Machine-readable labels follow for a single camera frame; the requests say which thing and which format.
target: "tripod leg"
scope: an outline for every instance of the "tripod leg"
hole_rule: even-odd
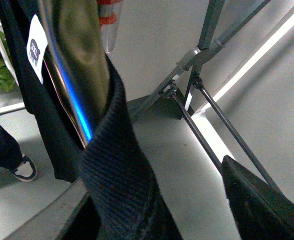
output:
[[[210,47],[213,34],[216,30],[218,20],[223,8],[225,1],[224,0],[210,0],[208,4],[208,9],[205,17],[205,21],[203,23],[198,48],[199,49],[208,49]],[[202,64],[193,65],[186,94],[184,99],[185,109],[188,110],[190,106],[190,102],[192,99],[192,85],[196,76],[198,76],[201,72]]]
[[[162,81],[162,83],[150,94],[147,100],[134,112],[131,117],[131,121],[135,122],[138,120],[139,116],[146,112],[152,104],[160,97],[164,89],[172,82],[176,81],[183,72],[187,71],[195,62],[196,58],[199,56],[201,51],[196,46],[189,50],[182,59],[177,62],[177,66],[172,70],[172,72]]]
[[[171,98],[178,104],[178,107],[179,107],[186,123],[188,124],[188,126],[190,127],[190,129],[192,130],[192,132],[194,133],[194,135],[196,136],[196,138],[198,139],[199,143],[202,145],[202,147],[204,148],[206,153],[208,154],[208,156],[211,159],[211,161],[213,162],[213,164],[216,166],[217,170],[221,173],[221,163],[220,163],[217,155],[213,152],[212,148],[210,147],[210,145],[208,144],[206,139],[201,134],[201,132],[198,129],[198,127],[196,126],[195,122],[192,120],[191,116],[185,110],[185,107],[178,99],[174,89],[171,89],[170,91],[171,91]]]
[[[249,148],[247,143],[243,140],[243,138],[240,136],[238,131],[235,129],[235,127],[232,125],[232,123],[229,121],[227,116],[223,113],[219,105],[213,100],[209,92],[206,90],[206,88],[203,86],[202,81],[200,79],[199,84],[196,85],[196,88],[200,90],[202,95],[206,98],[206,100],[210,103],[213,110],[216,112],[216,114],[219,116],[219,118],[222,120],[224,125],[228,128],[232,136],[236,139],[238,144],[241,146],[243,151],[247,154],[251,162],[254,164],[254,166],[257,168],[257,170],[260,172],[260,174],[263,176],[263,178],[266,180],[266,182],[273,187],[278,192],[282,193],[277,184],[274,182],[274,180],[271,178],[267,170],[263,167],[263,165],[260,163],[260,161],[257,159],[255,154],[252,152],[252,150]]]

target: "person's leg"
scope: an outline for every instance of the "person's leg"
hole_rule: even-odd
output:
[[[33,161],[22,154],[19,144],[0,126],[0,168],[8,169],[17,179],[30,182],[37,176]]]
[[[12,171],[22,161],[19,144],[0,126],[0,168]]]

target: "red cap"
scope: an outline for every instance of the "red cap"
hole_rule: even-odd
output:
[[[122,2],[122,0],[97,0],[98,5],[112,5]]]

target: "sneaker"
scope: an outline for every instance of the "sneaker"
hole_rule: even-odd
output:
[[[21,164],[11,173],[19,180],[31,182],[37,177],[37,167],[26,155],[23,156]]]

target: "dark pants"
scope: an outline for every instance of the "dark pants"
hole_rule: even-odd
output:
[[[14,170],[21,162],[17,141],[0,126],[0,167]]]

